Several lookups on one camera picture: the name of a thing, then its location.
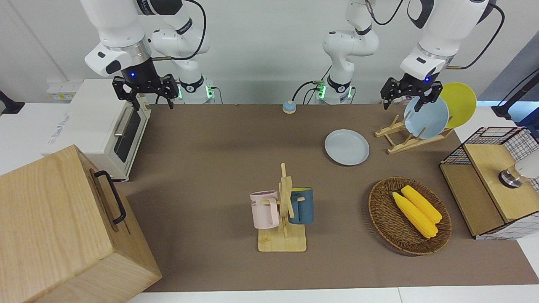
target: white toaster oven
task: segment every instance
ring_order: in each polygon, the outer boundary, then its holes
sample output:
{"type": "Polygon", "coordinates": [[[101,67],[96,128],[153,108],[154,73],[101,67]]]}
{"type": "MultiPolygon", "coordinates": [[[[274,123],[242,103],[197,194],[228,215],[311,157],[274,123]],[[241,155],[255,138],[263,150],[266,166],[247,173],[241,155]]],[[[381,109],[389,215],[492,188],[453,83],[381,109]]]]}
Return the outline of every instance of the white toaster oven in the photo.
{"type": "Polygon", "coordinates": [[[144,96],[140,109],[120,101],[110,79],[86,79],[54,129],[42,155],[76,145],[100,170],[128,180],[151,109],[144,96]]]}

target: yellow corn cob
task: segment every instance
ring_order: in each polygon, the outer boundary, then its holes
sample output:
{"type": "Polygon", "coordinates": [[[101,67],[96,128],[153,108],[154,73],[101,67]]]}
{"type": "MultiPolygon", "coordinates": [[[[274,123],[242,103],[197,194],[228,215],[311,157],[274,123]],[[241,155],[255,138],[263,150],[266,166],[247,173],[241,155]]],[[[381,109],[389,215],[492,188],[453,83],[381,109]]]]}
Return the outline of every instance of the yellow corn cob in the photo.
{"type": "Polygon", "coordinates": [[[406,185],[400,190],[406,199],[410,200],[432,223],[440,223],[441,214],[432,204],[418,193],[413,187],[406,185]]]}
{"type": "Polygon", "coordinates": [[[438,228],[432,223],[415,205],[408,199],[393,193],[393,199],[399,209],[404,213],[406,218],[415,226],[415,228],[423,235],[423,237],[430,239],[438,233],[438,228]]]}

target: woven basket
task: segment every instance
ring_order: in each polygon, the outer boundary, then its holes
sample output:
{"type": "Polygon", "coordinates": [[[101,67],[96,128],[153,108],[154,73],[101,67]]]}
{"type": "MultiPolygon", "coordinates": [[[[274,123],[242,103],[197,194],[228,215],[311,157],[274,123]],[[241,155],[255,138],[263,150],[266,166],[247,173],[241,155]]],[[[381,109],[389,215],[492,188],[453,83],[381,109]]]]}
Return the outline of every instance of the woven basket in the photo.
{"type": "Polygon", "coordinates": [[[443,202],[430,189],[412,179],[391,177],[378,182],[369,195],[369,212],[374,226],[382,237],[396,248],[415,255],[424,255],[441,250],[451,236],[451,219],[443,202]],[[422,194],[442,215],[436,224],[438,234],[426,239],[410,223],[393,200],[392,192],[406,185],[422,194]]]}

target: wooden cabinet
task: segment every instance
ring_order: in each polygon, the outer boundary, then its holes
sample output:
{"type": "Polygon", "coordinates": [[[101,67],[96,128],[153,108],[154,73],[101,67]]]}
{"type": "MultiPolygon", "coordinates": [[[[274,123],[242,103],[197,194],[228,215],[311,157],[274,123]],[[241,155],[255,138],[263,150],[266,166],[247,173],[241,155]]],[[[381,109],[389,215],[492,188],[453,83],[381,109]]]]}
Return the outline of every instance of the wooden cabinet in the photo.
{"type": "Polygon", "coordinates": [[[95,173],[71,146],[0,176],[0,302],[123,303],[161,278],[127,199],[95,173]]]}

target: brown tabletop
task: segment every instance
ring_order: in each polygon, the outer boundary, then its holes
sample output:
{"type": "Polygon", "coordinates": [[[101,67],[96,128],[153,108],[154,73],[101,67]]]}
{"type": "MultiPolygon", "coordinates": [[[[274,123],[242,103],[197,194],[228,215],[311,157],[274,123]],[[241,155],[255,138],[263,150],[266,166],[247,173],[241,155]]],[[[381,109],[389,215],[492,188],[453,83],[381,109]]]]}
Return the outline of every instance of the brown tabletop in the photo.
{"type": "Polygon", "coordinates": [[[131,181],[117,185],[163,273],[147,291],[538,283],[517,242],[471,237],[438,167],[459,145],[455,134],[386,154],[387,140],[374,132],[403,107],[298,106],[293,115],[278,105],[153,109],[131,181]],[[324,139],[340,128],[367,139],[364,163],[344,167],[327,156],[324,139]],[[277,190],[281,162],[294,186],[314,189],[316,220],[303,253],[257,250],[249,193],[277,190]],[[377,234],[368,196],[390,176],[415,179],[445,202],[453,234],[441,251],[403,256],[377,234]]]}

